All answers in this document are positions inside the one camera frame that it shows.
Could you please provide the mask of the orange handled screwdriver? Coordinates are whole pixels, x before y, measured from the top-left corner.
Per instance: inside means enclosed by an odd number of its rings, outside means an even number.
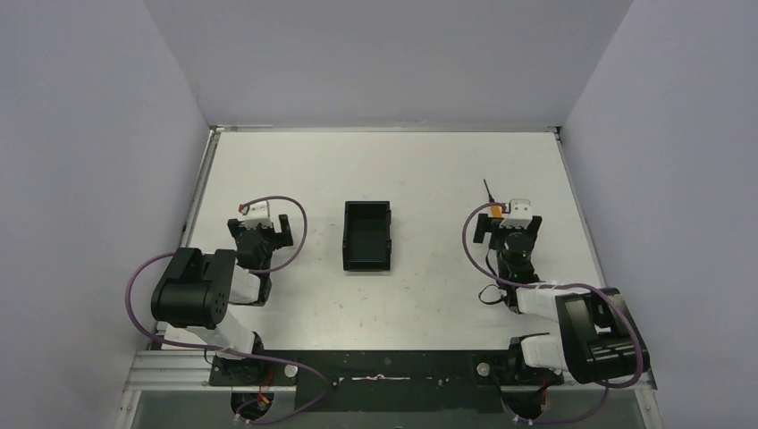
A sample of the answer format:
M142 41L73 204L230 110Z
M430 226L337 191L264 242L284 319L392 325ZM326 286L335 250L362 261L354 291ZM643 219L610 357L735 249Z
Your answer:
M485 191L487 193L488 202L490 203L489 209L492 217L502 217L503 215L503 206L500 203L497 203L492 192L490 191L488 182L486 179L483 179Z

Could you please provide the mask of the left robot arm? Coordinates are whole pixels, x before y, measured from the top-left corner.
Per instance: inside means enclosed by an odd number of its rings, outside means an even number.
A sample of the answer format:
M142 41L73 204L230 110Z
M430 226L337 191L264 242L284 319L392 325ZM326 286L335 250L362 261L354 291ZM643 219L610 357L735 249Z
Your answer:
M198 336L214 346L212 376L221 385L263 383L273 372L260 355L260 336L231 313L231 305L262 307L272 289L274 252L292 246L289 218L274 224L269 214L232 218L227 228L235 249L205 254L198 248L179 248L156 285L152 316Z

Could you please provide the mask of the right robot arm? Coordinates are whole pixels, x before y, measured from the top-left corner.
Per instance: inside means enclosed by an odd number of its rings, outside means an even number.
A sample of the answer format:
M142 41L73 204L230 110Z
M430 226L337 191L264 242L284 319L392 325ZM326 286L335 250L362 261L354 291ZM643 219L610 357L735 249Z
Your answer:
M474 212L464 222L463 245L486 244L495 265L479 265L511 312L557 325L557 333L529 334L508 353L503 369L511 381L525 383L539 368L569 372L580 383L620 389L636 383L651 359L619 290L584 283L544 282L532 254L543 218ZM467 232L474 233L468 239Z

